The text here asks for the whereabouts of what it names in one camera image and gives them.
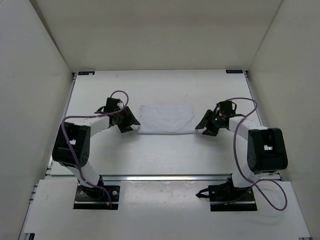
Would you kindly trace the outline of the white skirt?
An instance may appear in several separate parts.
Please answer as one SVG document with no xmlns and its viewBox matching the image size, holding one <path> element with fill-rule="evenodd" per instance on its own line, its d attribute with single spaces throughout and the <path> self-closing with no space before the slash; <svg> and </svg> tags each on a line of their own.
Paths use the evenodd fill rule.
<svg viewBox="0 0 320 240">
<path fill-rule="evenodd" d="M 196 117 L 190 105 L 141 105 L 139 135 L 195 134 Z"/>
</svg>

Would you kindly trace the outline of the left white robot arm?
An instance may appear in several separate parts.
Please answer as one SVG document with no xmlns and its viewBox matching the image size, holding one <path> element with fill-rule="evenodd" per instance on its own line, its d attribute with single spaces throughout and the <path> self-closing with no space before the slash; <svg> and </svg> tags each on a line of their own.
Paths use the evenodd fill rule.
<svg viewBox="0 0 320 240">
<path fill-rule="evenodd" d="M 121 104 L 122 100 L 108 97 L 106 104 L 94 115 L 74 116 L 80 120 L 77 123 L 64 119 L 54 143 L 52 159 L 70 170 L 93 199 L 101 198 L 105 187 L 102 177 L 89 163 L 91 137 L 113 126 L 117 126 L 123 134 L 132 131 L 132 125 L 141 125 L 128 104 Z"/>
</svg>

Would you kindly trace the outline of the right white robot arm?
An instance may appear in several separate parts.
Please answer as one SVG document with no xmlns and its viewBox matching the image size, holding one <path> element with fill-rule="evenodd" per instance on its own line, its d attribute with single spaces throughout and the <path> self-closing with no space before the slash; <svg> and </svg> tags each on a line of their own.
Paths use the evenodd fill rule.
<svg viewBox="0 0 320 240">
<path fill-rule="evenodd" d="M 237 171 L 232 173 L 232 183 L 224 187 L 224 195 L 229 200 L 236 200 L 242 195 L 242 188 L 248 188 L 258 180 L 271 176 L 288 167 L 288 157 L 279 128 L 268 128 L 248 119 L 258 104 L 255 100 L 244 97 L 243 100 L 253 102 L 254 109 L 246 115 L 236 113 L 236 98 L 220 101 L 213 110 L 208 109 L 196 130 L 204 130 L 203 135 L 215 137 L 220 129 L 233 132 L 233 156 Z M 246 160 L 239 161 L 236 141 L 241 137 L 247 141 Z"/>
</svg>

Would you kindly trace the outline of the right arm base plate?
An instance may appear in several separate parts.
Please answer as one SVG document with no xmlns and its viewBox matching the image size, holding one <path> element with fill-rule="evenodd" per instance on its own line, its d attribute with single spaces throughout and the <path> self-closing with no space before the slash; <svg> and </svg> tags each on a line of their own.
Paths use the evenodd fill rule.
<svg viewBox="0 0 320 240">
<path fill-rule="evenodd" d="M 225 182 L 200 190 L 197 198 L 209 199 L 211 212 L 255 212 L 255 196 L 249 187 L 238 188 Z"/>
</svg>

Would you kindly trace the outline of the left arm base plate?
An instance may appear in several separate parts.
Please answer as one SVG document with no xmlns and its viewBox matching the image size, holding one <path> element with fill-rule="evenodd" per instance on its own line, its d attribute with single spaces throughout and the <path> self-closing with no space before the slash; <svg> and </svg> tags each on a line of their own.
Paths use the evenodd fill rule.
<svg viewBox="0 0 320 240">
<path fill-rule="evenodd" d="M 118 210 L 120 200 L 120 185 L 104 185 L 110 199 L 102 189 L 77 185 L 73 208 L 75 210 Z"/>
</svg>

